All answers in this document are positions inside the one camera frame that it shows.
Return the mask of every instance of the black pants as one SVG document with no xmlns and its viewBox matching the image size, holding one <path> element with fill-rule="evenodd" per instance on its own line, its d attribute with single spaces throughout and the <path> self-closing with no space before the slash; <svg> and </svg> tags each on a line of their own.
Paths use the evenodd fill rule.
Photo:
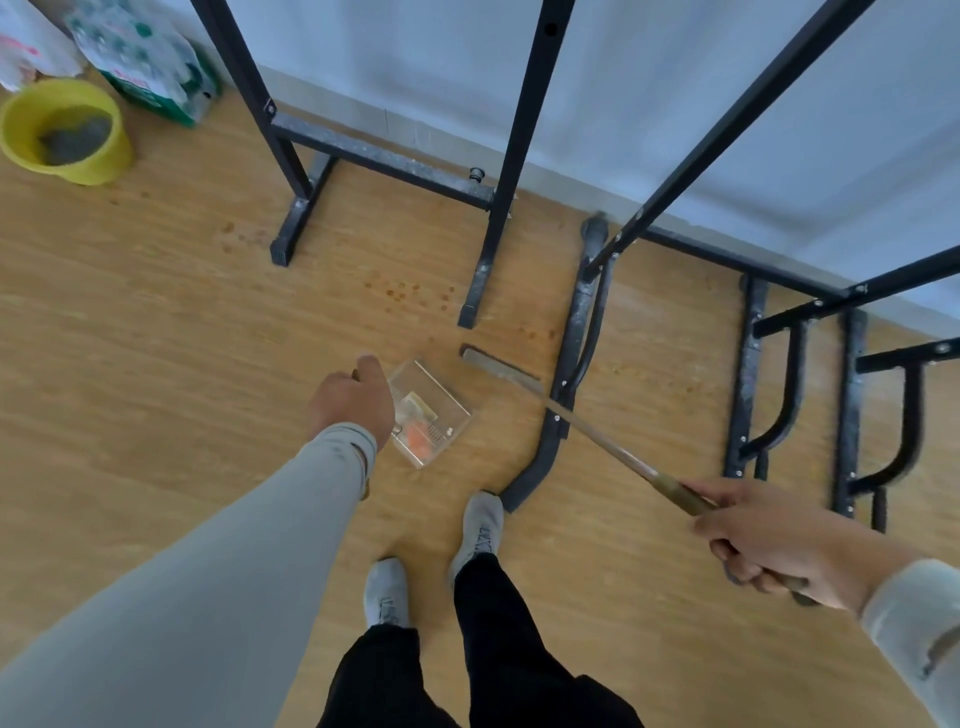
<svg viewBox="0 0 960 728">
<path fill-rule="evenodd" d="M 464 633 L 472 728 L 642 728 L 626 701 L 585 675 L 574 677 L 547 652 L 495 556 L 480 554 L 463 567 L 453 602 Z M 341 661 L 318 728 L 456 725 L 423 689 L 417 630 L 379 624 Z"/>
</svg>

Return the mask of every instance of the orange object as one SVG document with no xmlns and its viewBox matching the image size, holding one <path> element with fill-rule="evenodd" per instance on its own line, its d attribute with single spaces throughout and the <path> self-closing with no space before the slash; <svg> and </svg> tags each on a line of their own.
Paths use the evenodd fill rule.
<svg viewBox="0 0 960 728">
<path fill-rule="evenodd" d="M 433 456 L 433 441 L 430 439 L 430 425 L 423 420 L 414 420 L 404 426 L 407 448 L 420 462 L 427 462 Z"/>
</svg>

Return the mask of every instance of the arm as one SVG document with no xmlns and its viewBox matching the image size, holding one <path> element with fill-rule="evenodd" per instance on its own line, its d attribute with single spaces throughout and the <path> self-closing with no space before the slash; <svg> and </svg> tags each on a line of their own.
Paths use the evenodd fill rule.
<svg viewBox="0 0 960 728">
<path fill-rule="evenodd" d="M 0 725 L 274 724 L 393 425 L 379 363 L 358 366 L 364 381 L 331 375 L 318 389 L 294 459 L 0 673 Z"/>
<path fill-rule="evenodd" d="M 941 725 L 960 725 L 960 571 L 758 480 L 687 486 L 721 508 L 694 522 L 741 584 L 785 589 L 763 569 L 810 581 L 807 595 L 860 618 Z"/>
</svg>

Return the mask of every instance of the plastic bag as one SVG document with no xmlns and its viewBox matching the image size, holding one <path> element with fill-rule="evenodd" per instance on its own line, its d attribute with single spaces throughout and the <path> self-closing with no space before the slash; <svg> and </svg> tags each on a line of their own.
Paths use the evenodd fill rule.
<svg viewBox="0 0 960 728">
<path fill-rule="evenodd" d="M 0 84 L 17 91 L 45 76 L 79 76 L 84 57 L 77 46 L 28 0 L 0 0 Z"/>
<path fill-rule="evenodd" d="M 81 0 L 67 27 L 87 59 L 139 106 L 192 127 L 221 94 L 204 54 L 145 0 Z"/>
</svg>

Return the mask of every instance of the clear plastic container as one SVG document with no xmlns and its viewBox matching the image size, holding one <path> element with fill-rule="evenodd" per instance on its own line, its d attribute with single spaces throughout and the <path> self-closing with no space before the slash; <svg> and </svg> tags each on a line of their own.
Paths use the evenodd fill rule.
<svg viewBox="0 0 960 728">
<path fill-rule="evenodd" d="M 410 359 L 390 376 L 390 392 L 394 443 L 416 468 L 428 465 L 470 421 L 470 411 L 419 359 Z"/>
</svg>

